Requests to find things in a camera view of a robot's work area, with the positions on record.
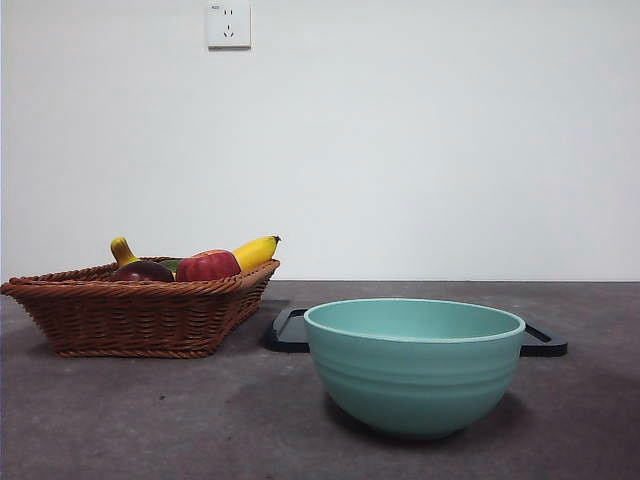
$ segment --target banana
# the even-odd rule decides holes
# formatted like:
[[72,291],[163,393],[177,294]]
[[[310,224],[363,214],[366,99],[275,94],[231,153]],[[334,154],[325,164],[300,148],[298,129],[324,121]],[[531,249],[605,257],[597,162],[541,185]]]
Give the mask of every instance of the banana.
[[251,270],[273,257],[280,240],[277,235],[256,238],[236,248],[233,254],[242,270]]
[[126,265],[127,263],[137,262],[140,260],[133,253],[127,244],[124,237],[116,237],[111,240],[111,253],[118,263],[118,268]]

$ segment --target wall outlet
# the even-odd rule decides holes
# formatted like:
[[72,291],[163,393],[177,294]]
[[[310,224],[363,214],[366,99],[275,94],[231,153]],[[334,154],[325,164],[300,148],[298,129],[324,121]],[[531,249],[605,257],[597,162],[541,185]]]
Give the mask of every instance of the wall outlet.
[[244,0],[222,0],[207,5],[209,48],[251,48],[251,6]]

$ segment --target teal bowl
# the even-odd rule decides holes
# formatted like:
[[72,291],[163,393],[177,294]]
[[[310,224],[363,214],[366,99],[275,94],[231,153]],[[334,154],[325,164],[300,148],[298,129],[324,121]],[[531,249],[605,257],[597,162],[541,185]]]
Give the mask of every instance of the teal bowl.
[[410,298],[326,303],[304,320],[331,398],[375,429],[417,438],[448,436],[500,401],[525,329],[494,308]]

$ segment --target fruit basket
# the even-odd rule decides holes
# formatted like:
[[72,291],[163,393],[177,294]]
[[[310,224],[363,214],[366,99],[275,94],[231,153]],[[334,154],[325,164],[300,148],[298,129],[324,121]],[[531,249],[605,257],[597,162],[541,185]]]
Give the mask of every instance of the fruit basket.
[[166,283],[107,281],[112,263],[12,278],[1,292],[24,307],[58,355],[199,358],[256,312],[279,265],[271,259],[220,280]]

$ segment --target table surface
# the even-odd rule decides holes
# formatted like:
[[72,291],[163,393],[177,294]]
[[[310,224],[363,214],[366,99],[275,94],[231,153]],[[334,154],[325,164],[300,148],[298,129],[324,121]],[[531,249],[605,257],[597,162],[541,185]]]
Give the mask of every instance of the table surface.
[[[323,390],[310,354],[262,335],[284,308],[418,297],[505,309],[569,341],[523,357],[486,417],[438,441],[375,433]],[[272,281],[204,359],[60,358],[2,303],[2,478],[637,479],[640,283]]]

